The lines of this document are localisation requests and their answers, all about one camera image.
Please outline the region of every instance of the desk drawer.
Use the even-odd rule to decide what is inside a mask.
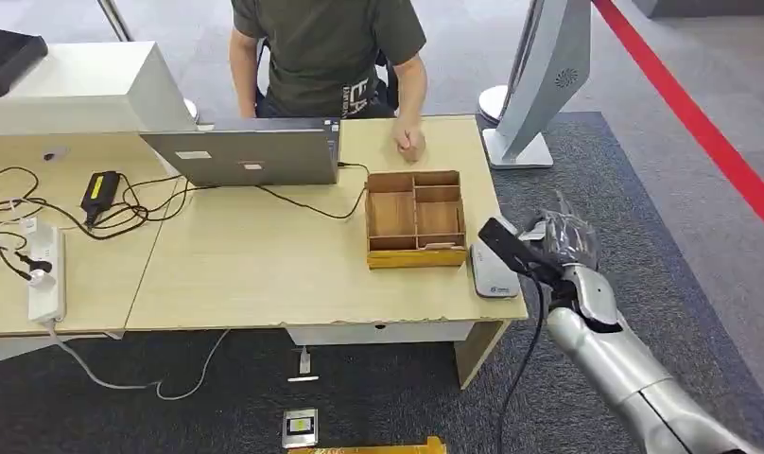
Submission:
[[[345,324],[287,328],[297,345],[464,341],[474,322]]]

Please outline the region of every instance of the laptop lid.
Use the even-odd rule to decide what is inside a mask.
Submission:
[[[338,181],[339,122],[253,118],[212,131],[143,132],[192,184],[297,185]]]

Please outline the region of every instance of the floor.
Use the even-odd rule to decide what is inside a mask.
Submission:
[[[506,80],[527,0],[413,0],[424,23],[428,114],[473,112]],[[616,3],[764,178],[764,18],[663,20]],[[120,0],[135,36],[159,42],[182,91],[214,120],[236,112],[229,2]],[[764,224],[593,13],[592,75],[567,111],[602,112],[729,338],[764,392]],[[93,0],[0,0],[0,27],[49,42],[111,41]],[[502,36],[492,43],[489,37]]]

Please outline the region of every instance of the black power adapter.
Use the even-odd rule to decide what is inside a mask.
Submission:
[[[92,230],[101,213],[109,210],[117,193],[117,185],[120,183],[120,174],[114,170],[94,173],[87,184],[87,192],[81,199],[81,209],[87,213],[84,226]]]

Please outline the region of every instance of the wooden organizer tray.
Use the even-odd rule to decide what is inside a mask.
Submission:
[[[369,268],[465,262],[459,172],[372,173],[366,187]]]

